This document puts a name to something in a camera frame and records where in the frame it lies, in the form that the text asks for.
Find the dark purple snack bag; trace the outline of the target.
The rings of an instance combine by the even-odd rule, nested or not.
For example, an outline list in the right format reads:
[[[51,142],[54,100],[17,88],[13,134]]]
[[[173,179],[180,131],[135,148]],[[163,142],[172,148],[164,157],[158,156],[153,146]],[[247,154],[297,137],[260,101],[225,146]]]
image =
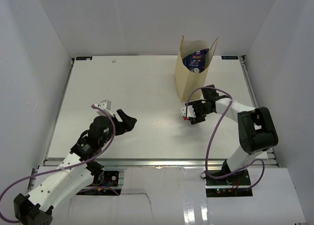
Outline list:
[[[182,59],[183,65],[193,73],[202,73],[205,70],[206,66],[206,55],[208,54],[209,49],[202,49],[195,51],[192,54],[187,55]]]

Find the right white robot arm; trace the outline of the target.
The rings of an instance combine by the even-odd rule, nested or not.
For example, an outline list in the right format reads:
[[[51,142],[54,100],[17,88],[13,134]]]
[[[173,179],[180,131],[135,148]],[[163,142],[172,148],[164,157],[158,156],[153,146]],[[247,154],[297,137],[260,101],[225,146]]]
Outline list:
[[[220,172],[211,174],[208,169],[205,170],[207,177],[222,179],[225,184],[233,185],[239,180],[239,172],[246,170],[259,160],[259,155],[278,144],[278,135],[270,111],[266,107],[243,105],[214,85],[204,86],[199,90],[203,98],[197,101],[188,99],[180,109],[180,114],[192,125],[204,122],[208,114],[220,115],[209,140],[206,160],[223,118],[227,117],[237,124],[239,147],[224,161]]]

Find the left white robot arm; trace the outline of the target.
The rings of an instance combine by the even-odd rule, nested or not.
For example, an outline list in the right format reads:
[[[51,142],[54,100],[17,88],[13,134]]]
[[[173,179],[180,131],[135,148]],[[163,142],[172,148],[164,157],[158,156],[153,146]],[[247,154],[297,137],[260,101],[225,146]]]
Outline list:
[[[60,165],[48,172],[48,177],[26,195],[14,199],[14,212],[23,225],[49,225],[52,212],[63,201],[75,196],[89,185],[99,185],[104,179],[104,167],[96,161],[104,146],[113,138],[133,130],[137,120],[117,110],[121,120],[107,110],[97,108],[101,115],[94,118]]]

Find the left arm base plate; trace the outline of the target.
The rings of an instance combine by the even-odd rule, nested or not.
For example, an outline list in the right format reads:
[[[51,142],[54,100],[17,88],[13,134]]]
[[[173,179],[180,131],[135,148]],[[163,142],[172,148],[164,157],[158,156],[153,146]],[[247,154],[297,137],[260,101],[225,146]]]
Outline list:
[[[93,186],[106,186],[115,187],[118,186],[119,171],[103,171],[96,177],[92,183]]]

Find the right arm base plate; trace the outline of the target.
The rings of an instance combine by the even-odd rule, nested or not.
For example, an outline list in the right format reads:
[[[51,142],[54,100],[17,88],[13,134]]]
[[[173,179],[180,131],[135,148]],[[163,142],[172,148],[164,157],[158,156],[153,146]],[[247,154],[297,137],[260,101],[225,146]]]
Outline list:
[[[251,180],[248,170],[223,179],[212,179],[206,172],[200,174],[205,181],[207,198],[252,197]]]

